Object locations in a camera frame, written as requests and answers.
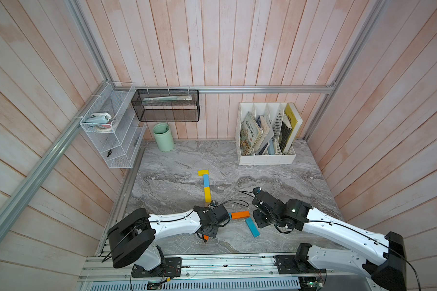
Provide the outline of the light blue block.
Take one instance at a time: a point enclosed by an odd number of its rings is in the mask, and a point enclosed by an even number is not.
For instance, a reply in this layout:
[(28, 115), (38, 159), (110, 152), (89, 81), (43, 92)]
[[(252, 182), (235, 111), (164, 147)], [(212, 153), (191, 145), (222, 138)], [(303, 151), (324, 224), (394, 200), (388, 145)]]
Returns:
[(210, 187), (210, 180), (208, 174), (204, 174), (203, 181), (204, 181), (204, 188)]

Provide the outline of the teal block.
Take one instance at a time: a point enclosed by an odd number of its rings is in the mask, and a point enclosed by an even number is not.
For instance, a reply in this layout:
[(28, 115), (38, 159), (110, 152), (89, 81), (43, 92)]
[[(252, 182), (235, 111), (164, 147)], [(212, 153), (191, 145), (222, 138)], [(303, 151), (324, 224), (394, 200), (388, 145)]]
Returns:
[(252, 220), (252, 218), (247, 218), (245, 220), (245, 223), (248, 226), (252, 236), (254, 238), (257, 238), (260, 235), (260, 232), (259, 232), (257, 226), (255, 225), (254, 221)]

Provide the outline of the short yellow block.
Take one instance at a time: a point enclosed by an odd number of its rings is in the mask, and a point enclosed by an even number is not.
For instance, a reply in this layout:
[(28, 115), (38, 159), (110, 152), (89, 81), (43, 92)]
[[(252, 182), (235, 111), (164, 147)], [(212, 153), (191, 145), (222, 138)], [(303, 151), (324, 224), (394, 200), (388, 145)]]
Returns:
[(198, 176), (204, 176), (204, 175), (208, 175), (209, 174), (209, 170), (199, 170), (198, 171)]

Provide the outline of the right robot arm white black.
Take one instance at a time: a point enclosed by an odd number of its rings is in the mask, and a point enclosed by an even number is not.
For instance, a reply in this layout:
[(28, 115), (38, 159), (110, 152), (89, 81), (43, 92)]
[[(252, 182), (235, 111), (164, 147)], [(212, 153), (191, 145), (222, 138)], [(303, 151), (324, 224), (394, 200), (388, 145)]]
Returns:
[(298, 230), (343, 246), (343, 249), (327, 249), (302, 243), (294, 256), (275, 257), (280, 274), (338, 270), (369, 278), (388, 291), (406, 290), (407, 256), (400, 234), (363, 230), (301, 200), (282, 202), (259, 187), (252, 193), (256, 208), (253, 217), (258, 228), (272, 225), (282, 234)]

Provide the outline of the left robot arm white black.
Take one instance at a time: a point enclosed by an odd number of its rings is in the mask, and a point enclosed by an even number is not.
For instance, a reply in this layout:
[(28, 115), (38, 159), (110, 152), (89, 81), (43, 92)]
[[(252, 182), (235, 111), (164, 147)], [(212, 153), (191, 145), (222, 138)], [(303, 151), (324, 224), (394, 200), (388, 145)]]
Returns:
[(229, 220), (223, 205), (195, 206), (170, 215), (149, 214), (146, 209), (139, 208), (108, 230), (108, 258), (116, 269), (134, 264), (150, 272), (165, 265), (165, 256), (157, 245), (159, 240), (183, 234), (215, 238)]

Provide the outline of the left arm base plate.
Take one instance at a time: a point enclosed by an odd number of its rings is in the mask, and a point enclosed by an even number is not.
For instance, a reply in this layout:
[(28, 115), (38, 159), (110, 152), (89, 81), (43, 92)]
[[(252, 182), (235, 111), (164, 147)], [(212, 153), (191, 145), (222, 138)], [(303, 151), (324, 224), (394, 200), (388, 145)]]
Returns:
[(139, 265), (134, 265), (132, 270), (133, 278), (154, 278), (169, 277), (174, 278), (181, 275), (182, 259), (180, 257), (171, 257), (161, 259), (159, 266), (153, 270), (147, 271)]

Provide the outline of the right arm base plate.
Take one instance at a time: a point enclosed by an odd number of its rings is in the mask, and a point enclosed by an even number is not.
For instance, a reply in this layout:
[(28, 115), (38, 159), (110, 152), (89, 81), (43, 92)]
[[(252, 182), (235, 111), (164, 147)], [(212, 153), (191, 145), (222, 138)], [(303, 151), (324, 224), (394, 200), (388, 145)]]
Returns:
[(296, 259), (295, 255), (276, 255), (274, 264), (281, 275), (289, 274), (321, 274), (323, 269), (313, 267), (308, 261)]

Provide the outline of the long yellow block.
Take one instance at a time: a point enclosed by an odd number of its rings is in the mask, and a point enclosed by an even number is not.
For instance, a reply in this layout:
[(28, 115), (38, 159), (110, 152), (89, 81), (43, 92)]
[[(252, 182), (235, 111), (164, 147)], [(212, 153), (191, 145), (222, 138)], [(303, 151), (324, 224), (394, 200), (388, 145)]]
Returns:
[(204, 188), (204, 194), (205, 194), (205, 202), (210, 203), (212, 201), (210, 187)]

